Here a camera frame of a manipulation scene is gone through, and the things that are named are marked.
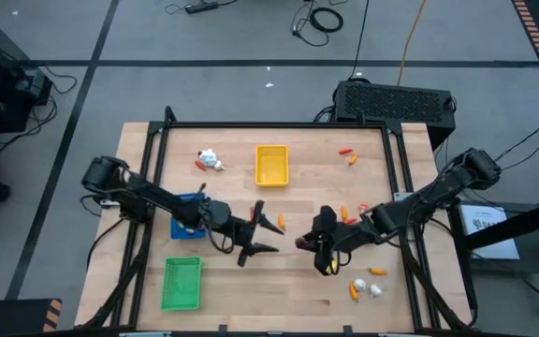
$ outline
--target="concrete floor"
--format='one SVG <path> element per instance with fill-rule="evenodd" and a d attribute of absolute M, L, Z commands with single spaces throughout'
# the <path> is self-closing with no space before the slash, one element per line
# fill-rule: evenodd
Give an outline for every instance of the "concrete floor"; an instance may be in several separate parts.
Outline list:
<path fill-rule="evenodd" d="M 176 3 L 182 6 L 188 1 Z M 419 3 L 372 0 L 359 58 L 400 60 Z M 313 48 L 290 35 L 300 1 L 240 0 L 193 16 L 183 12 L 168 16 L 163 10 L 168 1 L 122 0 L 110 16 L 109 34 L 102 36 L 103 49 L 97 51 L 109 7 L 116 4 L 116 0 L 0 0 L 0 27 L 32 59 L 68 61 L 52 70 L 79 79 L 69 94 L 54 95 L 59 115 L 52 123 L 0 155 L 0 181 L 13 191 L 10 200 L 0 204 L 3 299 L 66 126 L 76 122 L 70 116 L 80 117 L 19 292 L 21 299 L 61 297 L 61 329 L 73 325 L 97 224 L 78 202 L 84 195 L 79 181 L 94 156 L 115 154 L 122 124 L 159 120 L 165 105 L 182 121 L 311 121 L 329 104 L 337 82 L 351 71 L 350 66 L 313 66 L 313 60 L 354 59 L 364 8 L 362 1 L 339 6 L 344 28 L 330 35 L 326 47 Z M 303 34 L 323 38 L 311 29 Z M 89 60 L 99 52 L 101 60 L 266 61 L 263 66 L 150 67 L 125 62 L 95 67 Z M 284 66 L 288 60 L 308 66 Z M 430 0 L 408 60 L 536 61 L 537 57 L 510 1 Z M 457 130 L 449 139 L 449 155 L 470 146 L 498 154 L 539 125 L 539 68 L 448 65 L 409 66 L 403 85 L 450 90 L 457 98 Z M 395 67 L 367 66 L 357 71 L 383 84 L 395 84 L 398 76 Z M 54 80 L 61 88 L 69 85 Z M 515 162 L 538 145 L 536 137 L 504 163 Z M 439 166 L 443 163 L 444 152 L 438 157 Z M 539 202 L 539 153 L 506 171 L 484 195 L 499 201 Z M 539 285 L 539 276 L 532 279 Z M 539 336 L 539 298 L 519 280 L 476 274 L 474 281 L 479 329 Z"/>

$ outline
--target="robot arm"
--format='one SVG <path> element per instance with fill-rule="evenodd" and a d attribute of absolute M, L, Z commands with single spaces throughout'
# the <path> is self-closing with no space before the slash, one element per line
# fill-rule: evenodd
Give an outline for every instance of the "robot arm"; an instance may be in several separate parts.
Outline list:
<path fill-rule="evenodd" d="M 210 198 L 184 201 L 167 190 L 149 183 L 137 173 L 130 171 L 123 160 L 114 157 L 101 156 L 93 159 L 82 178 L 82 185 L 100 196 L 99 198 L 119 202 L 122 217 L 131 221 L 139 223 L 151 221 L 150 205 L 154 205 L 170 212 L 185 227 L 223 234 L 231 239 L 233 246 L 242 247 L 238 262 L 241 267 L 244 267 L 248 256 L 261 252 L 278 252 L 277 248 L 266 244 L 252 243 L 256 225 L 284 235 L 262 213 L 261 200 L 255 204 L 253 219 L 246 221 L 232 216 L 230 207 L 222 201 Z M 205 184 L 202 184 L 198 193 L 204 188 Z M 226 254 L 232 252 L 233 246 L 227 249 L 219 247 L 210 233 L 209 236 L 216 249 Z"/>
<path fill-rule="evenodd" d="M 436 209 L 453 200 L 465 188 L 487 189 L 500 179 L 501 169 L 484 151 L 470 149 L 443 168 L 433 183 L 401 201 L 379 204 L 361 214 L 358 225 L 337 222 L 336 213 L 322 207 L 313 219 L 311 232 L 299 237 L 299 249 L 315 253 L 314 266 L 324 275 L 338 273 L 334 253 L 349 254 L 364 244 L 382 244 L 409 224 L 426 223 Z"/>

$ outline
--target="yellow plastic bin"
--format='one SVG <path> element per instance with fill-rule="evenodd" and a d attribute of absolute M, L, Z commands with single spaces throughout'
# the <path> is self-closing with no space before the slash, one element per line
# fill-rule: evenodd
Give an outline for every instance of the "yellow plastic bin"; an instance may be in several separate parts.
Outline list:
<path fill-rule="evenodd" d="M 256 147 L 255 182 L 261 187 L 288 185 L 288 147 L 286 145 Z"/>

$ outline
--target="wooden table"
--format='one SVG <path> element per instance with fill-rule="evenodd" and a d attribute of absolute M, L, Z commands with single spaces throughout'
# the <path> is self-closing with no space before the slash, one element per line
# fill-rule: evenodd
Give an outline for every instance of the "wooden table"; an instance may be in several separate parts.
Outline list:
<path fill-rule="evenodd" d="M 136 172 L 147 127 L 142 123 L 125 124 L 118 147 L 117 156 Z M 403 136 L 415 189 L 419 189 L 437 174 L 428 133 L 424 125 L 404 125 Z M 396 142 L 393 138 L 390 142 L 403 191 Z M 289 147 L 290 183 L 286 188 L 260 189 L 255 185 L 255 146 L 268 143 Z M 157 145 L 158 141 L 153 146 L 150 180 Z M 351 167 L 338 155 L 338 150 L 345 147 L 354 148 L 359 155 Z M 225 163 L 225 171 L 203 172 L 195 167 L 197 152 L 208 148 Z M 138 315 L 139 330 L 217 330 L 219 325 L 227 324 L 231 331 L 338 332 L 344 325 L 351 325 L 355 332 L 413 331 L 401 253 L 396 248 L 387 244 L 363 246 L 353 253 L 352 262 L 339 275 L 325 277 L 314 269 L 313 254 L 294 244 L 296 237 L 311 229 L 312 218 L 322 205 L 335 210 L 347 205 L 349 212 L 355 213 L 360 203 L 371 207 L 392 199 L 379 130 L 172 128 L 161 186 L 175 194 L 192 193 L 203 182 L 207 183 L 206 194 L 227 202 L 236 216 L 248 217 L 258 199 L 266 201 L 264 211 L 270 221 L 277 223 L 278 213 L 283 213 L 284 236 L 258 229 L 254 237 L 254 242 L 278 247 L 280 253 L 250 257 L 240 268 L 238 248 L 224 255 L 213 249 L 208 239 L 171 240 L 170 214 L 158 210 Z M 443 213 L 436 217 L 447 223 Z M 118 211 L 105 211 L 98 234 L 117 218 Z M 88 320 L 115 287 L 126 233 L 127 226 L 116 228 L 95 249 L 77 324 Z M 431 225 L 427 225 L 424 238 L 433 283 L 457 315 L 469 322 L 471 315 L 452 239 Z M 164 266 L 169 256 L 202 257 L 199 310 L 160 309 Z M 388 275 L 370 275 L 368 267 L 385 269 Z M 348 284 L 358 277 L 379 285 L 384 294 L 372 299 L 364 293 L 358 302 L 352 301 Z M 127 322 L 132 289 L 130 286 L 125 294 L 122 322 Z M 428 326 L 425 294 L 419 284 L 417 289 L 423 325 Z"/>

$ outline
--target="yellow cable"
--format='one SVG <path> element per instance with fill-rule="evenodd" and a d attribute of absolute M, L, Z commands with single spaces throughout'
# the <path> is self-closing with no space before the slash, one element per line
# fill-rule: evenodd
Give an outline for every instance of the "yellow cable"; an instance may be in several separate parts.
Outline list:
<path fill-rule="evenodd" d="M 397 81 L 397 86 L 401 85 L 402 70 L 404 69 L 404 60 L 407 58 L 407 50 L 409 49 L 409 43 L 411 43 L 413 32 L 415 31 L 415 28 L 417 27 L 417 23 L 419 22 L 419 18 L 421 17 L 421 12 L 423 11 L 423 7 L 426 5 L 426 2 L 427 0 L 421 0 L 421 6 L 419 7 L 419 11 L 417 12 L 415 21 L 413 22 L 413 27 L 411 27 L 411 32 L 409 33 L 409 37 L 407 37 L 407 43 L 404 44 L 404 52 L 402 53 L 401 69 L 399 70 L 399 80 Z"/>

